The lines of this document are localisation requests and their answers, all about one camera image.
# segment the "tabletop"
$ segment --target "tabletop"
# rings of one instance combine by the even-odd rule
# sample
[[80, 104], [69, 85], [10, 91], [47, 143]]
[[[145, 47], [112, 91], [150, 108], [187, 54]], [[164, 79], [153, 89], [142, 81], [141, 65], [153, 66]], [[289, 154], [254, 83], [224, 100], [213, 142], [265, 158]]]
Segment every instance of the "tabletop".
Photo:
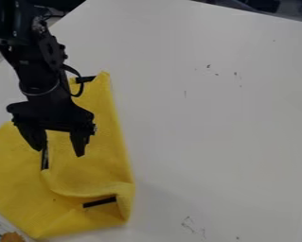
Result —
[[[110, 72], [137, 191], [126, 226], [50, 241], [302, 242], [302, 23], [90, 0], [51, 31], [82, 75]], [[17, 82], [0, 63], [0, 125]]]

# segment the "yellow cloth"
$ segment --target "yellow cloth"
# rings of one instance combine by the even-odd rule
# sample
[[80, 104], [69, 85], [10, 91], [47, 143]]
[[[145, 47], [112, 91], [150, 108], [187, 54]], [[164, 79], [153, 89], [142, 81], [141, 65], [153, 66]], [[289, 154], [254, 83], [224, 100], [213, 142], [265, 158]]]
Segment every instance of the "yellow cloth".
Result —
[[[79, 88], [74, 79], [70, 85], [73, 93]], [[49, 168], [42, 171], [42, 152], [12, 123], [0, 128], [0, 214], [34, 238], [120, 225], [131, 213], [133, 176], [109, 74], [86, 82], [84, 94], [74, 100], [95, 114], [98, 125], [83, 157], [76, 157], [69, 133], [49, 131]], [[112, 197], [115, 202], [83, 207]]]

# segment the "cable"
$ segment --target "cable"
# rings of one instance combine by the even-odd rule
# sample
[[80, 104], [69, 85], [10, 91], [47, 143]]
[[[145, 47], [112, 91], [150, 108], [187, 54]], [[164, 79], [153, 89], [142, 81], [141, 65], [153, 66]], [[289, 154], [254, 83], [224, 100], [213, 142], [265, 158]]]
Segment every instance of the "cable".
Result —
[[[71, 67], [71, 66], [68, 66], [68, 65], [66, 65], [66, 64], [63, 64], [63, 65], [62, 65], [62, 69], [63, 69], [64, 71], [67, 71], [67, 72], [70, 72], [70, 73], [73, 73], [73, 74], [77, 75], [77, 76], [79, 77], [79, 79], [82, 78], [82, 76], [80, 75], [80, 73], [79, 73], [76, 69], [74, 69], [73, 67]], [[69, 94], [70, 94], [71, 96], [73, 96], [73, 97], [79, 97], [79, 96], [81, 96], [81, 95], [83, 94], [83, 92], [84, 92], [84, 82], [81, 82], [81, 83], [80, 83], [80, 89], [79, 89], [78, 93], [75, 94], [75, 95], [73, 95], [73, 94], [71, 94], [71, 93], [69, 92]]]

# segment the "dark spot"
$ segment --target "dark spot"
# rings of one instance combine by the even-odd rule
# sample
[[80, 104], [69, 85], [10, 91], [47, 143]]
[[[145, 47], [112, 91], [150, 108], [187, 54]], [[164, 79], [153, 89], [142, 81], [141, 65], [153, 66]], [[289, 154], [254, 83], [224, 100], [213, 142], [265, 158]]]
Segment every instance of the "dark spot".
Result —
[[181, 223], [182, 227], [190, 230], [192, 233], [196, 233], [196, 231], [192, 228], [192, 224], [194, 224], [194, 222], [190, 216], [187, 216], [185, 219], [183, 219]]
[[205, 228], [201, 229], [201, 231], [202, 231], [202, 236], [203, 236], [203, 238], [206, 239], [206, 236], [205, 236]]

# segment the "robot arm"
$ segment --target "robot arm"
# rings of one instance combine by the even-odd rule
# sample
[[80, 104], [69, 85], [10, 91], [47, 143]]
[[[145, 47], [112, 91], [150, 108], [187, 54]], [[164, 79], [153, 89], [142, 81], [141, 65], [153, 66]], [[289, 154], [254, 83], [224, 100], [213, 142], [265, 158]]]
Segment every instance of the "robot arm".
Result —
[[84, 79], [77, 78], [80, 91], [72, 95], [65, 71], [79, 73], [64, 64], [65, 46], [26, 0], [0, 0], [0, 52], [17, 73], [19, 88], [27, 97], [27, 102], [8, 105], [7, 111], [30, 146], [45, 149], [46, 130], [65, 131], [77, 156], [84, 155], [96, 129], [94, 115], [72, 101], [72, 96], [82, 94]]

